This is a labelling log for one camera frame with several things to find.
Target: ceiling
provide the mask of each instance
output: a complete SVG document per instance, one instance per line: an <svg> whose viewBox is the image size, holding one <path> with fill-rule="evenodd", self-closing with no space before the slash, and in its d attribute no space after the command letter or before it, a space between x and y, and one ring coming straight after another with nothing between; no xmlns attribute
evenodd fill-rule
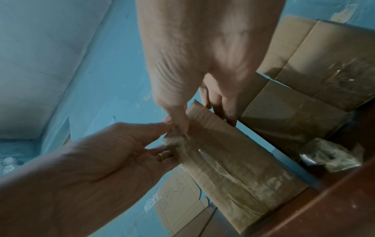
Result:
<svg viewBox="0 0 375 237"><path fill-rule="evenodd" d="M0 1L0 139L36 139L112 0Z"/></svg>

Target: hand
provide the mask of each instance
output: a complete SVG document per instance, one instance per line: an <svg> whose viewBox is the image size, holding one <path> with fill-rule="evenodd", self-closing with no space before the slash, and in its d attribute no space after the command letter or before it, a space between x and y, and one ring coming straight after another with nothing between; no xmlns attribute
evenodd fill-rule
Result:
<svg viewBox="0 0 375 237"><path fill-rule="evenodd" d="M165 146L145 149L172 127L115 123L5 176L0 180L0 202L6 203L0 208L2 234L88 236L101 228L179 164Z"/></svg>
<svg viewBox="0 0 375 237"><path fill-rule="evenodd" d="M182 133L184 105L203 104L233 126L237 97L268 50L285 0L137 0L155 102Z"/></svg>

